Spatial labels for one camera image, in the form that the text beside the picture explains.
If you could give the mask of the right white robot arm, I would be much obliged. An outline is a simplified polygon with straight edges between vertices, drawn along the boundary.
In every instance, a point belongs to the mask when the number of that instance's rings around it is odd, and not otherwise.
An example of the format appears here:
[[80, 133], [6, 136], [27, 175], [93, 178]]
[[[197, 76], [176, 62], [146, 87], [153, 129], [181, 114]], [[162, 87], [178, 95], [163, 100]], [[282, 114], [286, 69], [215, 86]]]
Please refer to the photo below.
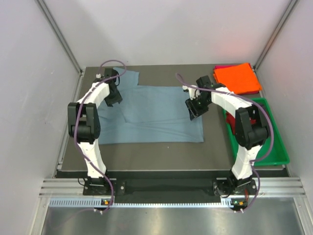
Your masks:
[[211, 83], [208, 76], [200, 77], [196, 85], [184, 85], [182, 89], [189, 94], [185, 104], [191, 120], [208, 112], [211, 103], [234, 118], [238, 151], [227, 182], [232, 193], [241, 193], [251, 181], [257, 154], [272, 133], [269, 117], [260, 105], [234, 94], [224, 84]]

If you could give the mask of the grey-blue t-shirt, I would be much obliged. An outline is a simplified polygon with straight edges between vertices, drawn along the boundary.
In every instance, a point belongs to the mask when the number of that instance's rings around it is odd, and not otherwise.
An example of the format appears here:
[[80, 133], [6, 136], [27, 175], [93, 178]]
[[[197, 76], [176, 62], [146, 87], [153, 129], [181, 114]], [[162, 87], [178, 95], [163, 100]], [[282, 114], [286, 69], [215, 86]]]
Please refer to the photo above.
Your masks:
[[127, 71], [118, 90], [122, 102], [98, 107], [99, 144], [203, 142], [202, 118], [190, 120], [180, 87], [141, 86], [139, 73]]

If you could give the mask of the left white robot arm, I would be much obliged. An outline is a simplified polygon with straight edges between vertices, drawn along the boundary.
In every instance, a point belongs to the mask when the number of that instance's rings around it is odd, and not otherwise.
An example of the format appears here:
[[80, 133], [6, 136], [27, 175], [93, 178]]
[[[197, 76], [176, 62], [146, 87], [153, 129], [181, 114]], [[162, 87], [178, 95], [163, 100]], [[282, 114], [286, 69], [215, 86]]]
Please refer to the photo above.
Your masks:
[[119, 84], [119, 72], [112, 68], [105, 69], [103, 74], [96, 75], [91, 88], [81, 99], [67, 106], [69, 136], [74, 138], [88, 168], [85, 187], [94, 186], [100, 194], [108, 193], [111, 183], [104, 177], [107, 168], [98, 143], [101, 133], [98, 107], [103, 101], [108, 107], [122, 102], [117, 88]]

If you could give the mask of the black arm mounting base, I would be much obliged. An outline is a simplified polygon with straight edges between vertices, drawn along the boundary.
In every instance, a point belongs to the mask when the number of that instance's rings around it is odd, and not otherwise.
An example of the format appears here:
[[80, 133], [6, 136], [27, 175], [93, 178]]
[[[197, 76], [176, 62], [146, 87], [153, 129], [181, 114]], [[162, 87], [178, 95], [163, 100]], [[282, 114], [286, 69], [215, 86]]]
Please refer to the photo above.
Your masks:
[[81, 177], [84, 195], [114, 195], [134, 192], [203, 192], [212, 196], [252, 195], [256, 183], [249, 176], [237, 180], [230, 170], [109, 171], [104, 177]]

